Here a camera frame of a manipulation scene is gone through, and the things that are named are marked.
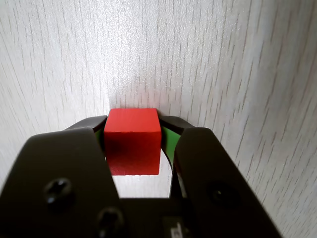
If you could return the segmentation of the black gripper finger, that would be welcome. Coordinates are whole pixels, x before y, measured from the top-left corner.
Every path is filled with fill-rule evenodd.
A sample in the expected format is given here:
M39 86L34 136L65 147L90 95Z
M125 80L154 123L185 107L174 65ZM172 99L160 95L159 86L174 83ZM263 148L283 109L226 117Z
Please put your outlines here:
M174 164L204 238L279 238L281 235L211 129L175 116L160 125L180 136Z
M124 216L99 135L106 116L30 137L0 195L3 238L122 238Z

